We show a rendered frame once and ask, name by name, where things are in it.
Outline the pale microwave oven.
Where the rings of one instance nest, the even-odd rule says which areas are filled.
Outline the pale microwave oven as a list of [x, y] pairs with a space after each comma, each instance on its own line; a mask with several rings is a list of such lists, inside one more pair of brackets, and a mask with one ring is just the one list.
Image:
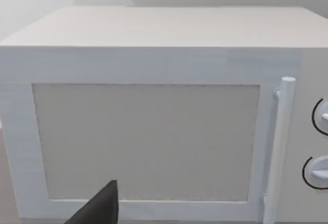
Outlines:
[[[312, 125], [318, 100], [328, 101], [328, 19], [288, 7], [69, 7], [41, 18], [0, 46], [267, 47], [300, 51], [285, 149], [276, 223], [328, 224], [328, 191], [308, 187], [301, 172], [309, 157], [328, 155], [328, 136]], [[265, 187], [275, 133], [267, 152]], [[260, 222], [211, 221], [211, 222]]]

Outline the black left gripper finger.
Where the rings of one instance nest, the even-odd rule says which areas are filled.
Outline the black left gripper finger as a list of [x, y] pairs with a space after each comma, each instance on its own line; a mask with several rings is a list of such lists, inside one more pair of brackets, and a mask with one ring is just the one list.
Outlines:
[[64, 224], [118, 224], [117, 180], [108, 182]]

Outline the pale microwave door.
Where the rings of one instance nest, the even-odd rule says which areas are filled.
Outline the pale microwave door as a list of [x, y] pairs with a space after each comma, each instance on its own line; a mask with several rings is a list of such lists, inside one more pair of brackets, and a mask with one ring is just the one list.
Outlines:
[[0, 46], [18, 215], [66, 219], [107, 181], [122, 220], [260, 221], [274, 91], [300, 51]]

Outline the white microwave knob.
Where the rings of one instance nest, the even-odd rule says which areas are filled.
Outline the white microwave knob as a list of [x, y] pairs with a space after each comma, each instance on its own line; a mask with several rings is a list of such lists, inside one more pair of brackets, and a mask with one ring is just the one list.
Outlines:
[[303, 164], [301, 176], [308, 187], [328, 191], [328, 155], [309, 157]]
[[311, 121], [317, 132], [328, 136], [328, 101], [323, 98], [317, 101], [312, 110]]

